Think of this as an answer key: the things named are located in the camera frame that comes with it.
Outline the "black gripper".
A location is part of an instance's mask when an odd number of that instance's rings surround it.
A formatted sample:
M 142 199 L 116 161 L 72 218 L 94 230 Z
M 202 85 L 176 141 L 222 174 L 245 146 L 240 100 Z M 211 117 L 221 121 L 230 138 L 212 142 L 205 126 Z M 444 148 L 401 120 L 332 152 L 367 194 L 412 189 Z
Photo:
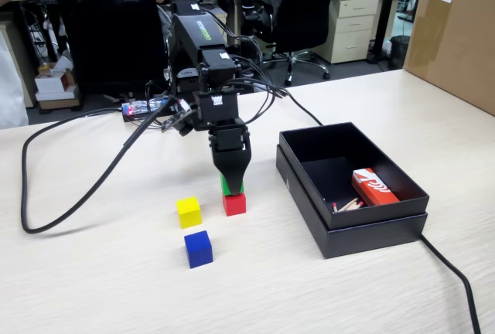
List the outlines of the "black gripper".
M 208 130 L 213 163 L 225 178 L 230 194 L 241 193 L 251 161 L 250 133 L 240 118 L 219 121 Z

